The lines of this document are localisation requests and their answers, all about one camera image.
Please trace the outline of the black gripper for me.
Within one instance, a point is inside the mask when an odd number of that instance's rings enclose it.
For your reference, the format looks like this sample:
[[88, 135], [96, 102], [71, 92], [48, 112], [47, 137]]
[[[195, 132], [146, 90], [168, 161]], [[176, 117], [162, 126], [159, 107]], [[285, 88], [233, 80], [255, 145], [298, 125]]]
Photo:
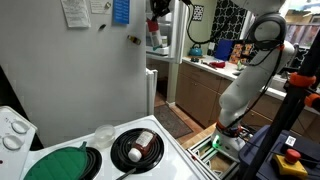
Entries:
[[170, 12], [170, 1], [171, 0], [150, 0], [153, 21], [156, 21], [159, 17], [163, 17]]

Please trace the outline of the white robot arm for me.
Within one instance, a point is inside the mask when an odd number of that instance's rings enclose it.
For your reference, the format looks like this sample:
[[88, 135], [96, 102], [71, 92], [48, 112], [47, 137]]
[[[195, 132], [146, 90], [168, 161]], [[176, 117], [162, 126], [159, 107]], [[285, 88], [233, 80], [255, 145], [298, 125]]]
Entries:
[[293, 45], [285, 40], [286, 22], [280, 13], [286, 0], [231, 0], [241, 9], [253, 13], [256, 20], [250, 26], [245, 42], [253, 43], [258, 53], [241, 74], [226, 88], [219, 101], [221, 111], [212, 146], [237, 157], [245, 142], [239, 138], [240, 121], [257, 103], [249, 101], [261, 91], [263, 95], [273, 76], [293, 55]]

